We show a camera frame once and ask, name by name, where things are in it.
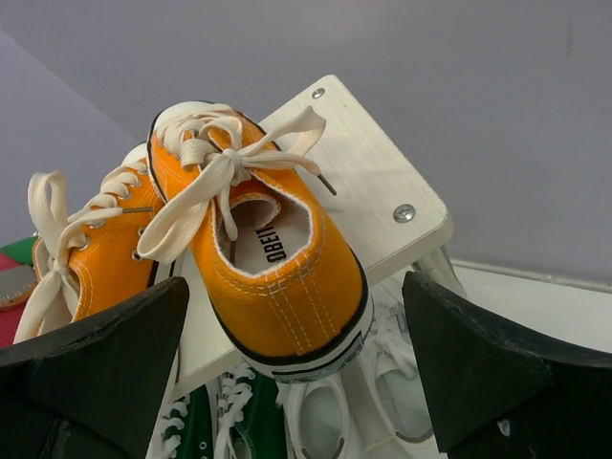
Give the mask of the green sneaker one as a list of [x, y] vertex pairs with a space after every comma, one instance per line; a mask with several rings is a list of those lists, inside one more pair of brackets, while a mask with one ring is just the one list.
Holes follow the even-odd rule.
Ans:
[[148, 458], [288, 458], [276, 383], [242, 363], [162, 404]]

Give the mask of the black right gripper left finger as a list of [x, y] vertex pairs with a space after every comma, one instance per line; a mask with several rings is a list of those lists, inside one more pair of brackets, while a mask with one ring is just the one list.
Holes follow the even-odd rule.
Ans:
[[171, 277], [1, 351], [4, 458], [143, 458], [186, 318]]

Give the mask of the white sneaker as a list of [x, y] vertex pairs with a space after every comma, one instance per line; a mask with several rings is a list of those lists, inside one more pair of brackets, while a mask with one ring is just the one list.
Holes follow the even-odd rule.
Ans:
[[441, 458], [407, 330], [401, 282], [373, 288], [375, 319], [358, 359], [354, 408], [369, 458]]

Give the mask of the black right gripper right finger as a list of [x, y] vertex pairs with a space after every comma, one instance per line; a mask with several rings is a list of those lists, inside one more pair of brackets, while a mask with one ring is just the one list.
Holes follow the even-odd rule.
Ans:
[[611, 356], [547, 337], [408, 272], [404, 310], [449, 458], [608, 458]]

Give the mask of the white sneaker one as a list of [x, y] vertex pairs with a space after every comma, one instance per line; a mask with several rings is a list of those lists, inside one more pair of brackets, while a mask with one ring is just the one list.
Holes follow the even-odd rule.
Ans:
[[313, 382], [279, 383], [276, 403], [285, 415], [297, 458], [366, 459], [339, 373]]

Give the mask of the pink slipper one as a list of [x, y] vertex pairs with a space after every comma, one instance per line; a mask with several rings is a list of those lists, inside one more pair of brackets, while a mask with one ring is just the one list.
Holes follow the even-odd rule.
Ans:
[[13, 343], [23, 310], [36, 285], [31, 236], [1, 248], [1, 347]]

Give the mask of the orange sneaker one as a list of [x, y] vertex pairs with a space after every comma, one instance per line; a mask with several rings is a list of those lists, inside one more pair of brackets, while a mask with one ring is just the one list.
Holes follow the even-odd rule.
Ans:
[[325, 119], [312, 108], [264, 130], [223, 103], [185, 101], [150, 127], [147, 167], [163, 206], [137, 250], [189, 251], [222, 329], [279, 383], [337, 373], [373, 321], [365, 271], [302, 180]]
[[109, 309], [178, 273], [176, 262], [142, 257], [137, 245], [163, 202], [146, 162], [147, 148], [133, 148], [78, 212], [66, 204], [60, 171], [36, 173], [28, 207], [37, 230], [33, 288], [14, 340], [32, 339]]

